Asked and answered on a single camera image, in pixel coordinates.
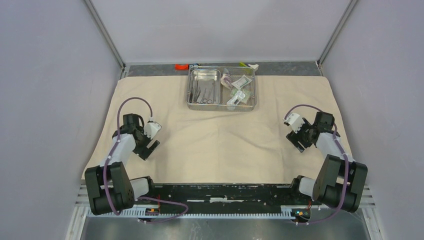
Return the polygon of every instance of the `beige tablecloth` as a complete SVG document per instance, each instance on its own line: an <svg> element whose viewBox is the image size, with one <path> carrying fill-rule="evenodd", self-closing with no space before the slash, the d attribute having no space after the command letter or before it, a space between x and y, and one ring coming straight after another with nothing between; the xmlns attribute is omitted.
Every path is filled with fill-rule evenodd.
<svg viewBox="0 0 424 240"><path fill-rule="evenodd" d="M324 161L314 146L300 153L287 139L286 112L311 104L332 113L350 153L340 111L330 84L320 76L257 76L257 105L251 112L193 111L185 103L186 76L139 76L121 79L113 94L103 131L86 165L108 154L120 104L146 99L162 125L160 145L146 160L131 154L125 168L130 179L151 176L155 183L290 183L303 175L316 178ZM316 111L294 112L313 122ZM139 100L125 104L121 115L149 109Z"/></svg>

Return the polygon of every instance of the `purple cable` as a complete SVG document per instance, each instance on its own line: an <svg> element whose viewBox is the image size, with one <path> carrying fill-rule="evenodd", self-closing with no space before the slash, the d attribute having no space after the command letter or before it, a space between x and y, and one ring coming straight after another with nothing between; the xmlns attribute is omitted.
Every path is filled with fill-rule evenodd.
<svg viewBox="0 0 424 240"><path fill-rule="evenodd" d="M284 119L286 120L287 117L289 116L289 114L296 108L298 107L308 107L308 108L313 108L317 111L322 112L321 109L319 109L316 106L312 106L309 104L299 104L296 105L294 107L292 107L287 114L284 116ZM318 224L318 223L322 223L325 220L330 220L332 219L335 215L337 215L337 213L340 212L340 210L342 209L343 203L345 201L345 197L346 197L346 190L348 188L348 176L349 176L349 159L348 156L345 154L345 150L343 149L342 145L340 144L340 142L337 140L337 125L334 123L334 132L332 134L332 137L334 139L335 144L337 145L338 149L340 150L341 154L343 155L344 158L344 180L343 180L343 187L341 188L341 196L340 196L340 202L338 203L337 207L335 208L335 212L333 212L330 216L320 219L320 220L315 220L315 221L311 221L311 222L299 222L299 225L309 225L309 224Z"/></svg>
<svg viewBox="0 0 424 240"><path fill-rule="evenodd" d="M138 99L138 100L141 100L141 101L145 102L147 104L148 108L150 109L150 117L151 118L153 117L152 107L150 106L150 104L146 100L144 100L141 97L136 97L136 96L130 97L130 98L126 99L125 101L123 101L123 103L119 106L118 114L116 116L116 126L117 126L116 142L113 145L112 149L110 149L110 152L107 155L107 159L106 159L106 162L104 163L104 167L103 167L103 185L104 185L104 191L106 193L106 198L107 198L107 201L109 202L110 209L112 209L112 212L115 215L117 215L117 216L120 215L121 212L120 211L119 212L117 211L117 209L114 206L114 203L112 202L111 194L109 193L108 178L107 178L107 174L106 173L107 173L108 164L109 164L109 162L110 162L110 160L112 158L112 154L114 153L114 151L117 148L117 146L118 146L118 144L120 142L120 139L121 139L121 130L120 130L119 119L120 119L120 114L121 114L122 107L124 106L125 103L127 103L128 101L133 100L133 99Z"/></svg>
<svg viewBox="0 0 424 240"><path fill-rule="evenodd" d="M177 214L175 216L167 217L167 218L164 218L164 219L158 220L158 221L146 221L145 222L146 224L160 224L160 223L164 223L164 222L167 222L169 220L172 220L172 219L176 219L178 217L181 217L182 215L184 215L185 213L187 213L187 211L189 210L189 206L187 206L187 204L184 204L182 202L160 200L160 199L156 199L156 198L152 198L152 197L148 197L148 196L141 196L138 199L139 200L143 200L143 199L144 200L150 200L150 201L155 201L155 202L158 202L158 203L172 204L172 205L178 205L178 206L185 207L185 210L182 213L179 213L179 214Z"/></svg>

